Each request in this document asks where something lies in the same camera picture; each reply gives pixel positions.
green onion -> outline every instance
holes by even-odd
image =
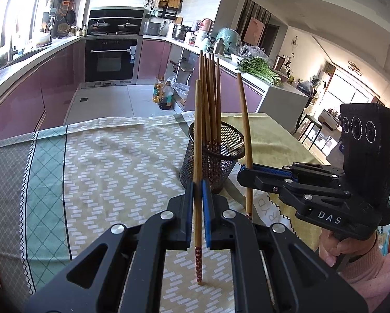
[[[250,57],[238,61],[237,68],[242,73],[248,73],[272,85],[278,84],[281,77],[276,74],[261,57]]]

stove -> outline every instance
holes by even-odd
[[[82,88],[136,84],[146,20],[144,8],[91,9]]]

bar stool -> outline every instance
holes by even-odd
[[[312,142],[311,146],[309,147],[309,151],[311,150],[311,147],[312,145],[315,143],[315,140],[317,139],[318,135],[320,135],[321,133],[321,130],[323,129],[323,125],[321,124],[321,122],[319,122],[317,119],[315,119],[314,117],[312,117],[311,115],[307,114],[305,115],[305,118],[302,119],[301,123],[299,124],[299,127],[301,127],[302,123],[305,121],[305,119],[308,119],[309,120],[309,124],[308,126],[306,127],[306,130],[302,133],[302,135],[299,137],[298,141],[301,140],[302,136],[307,132],[309,126],[311,126],[312,124],[312,127],[311,127],[311,130],[314,128],[314,126],[317,126],[317,128],[319,128],[319,131],[317,133],[317,135],[315,136],[314,138],[314,141]]]

tablecloth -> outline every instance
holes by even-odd
[[[193,112],[154,118],[102,118],[0,141],[0,278],[19,308],[69,261],[115,223],[144,223],[183,194],[179,182]],[[240,114],[223,121],[242,131]],[[281,167],[316,159],[265,114],[251,114],[253,161]],[[241,160],[221,195],[245,213],[245,188],[236,181]],[[253,220],[282,222],[308,246],[319,228],[299,221],[275,194],[254,191]],[[161,312],[231,312],[229,251],[203,245],[203,277],[188,251],[168,251]]]

ceiling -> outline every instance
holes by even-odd
[[[377,94],[390,92],[390,0],[254,0],[316,39],[333,63],[358,61]]]

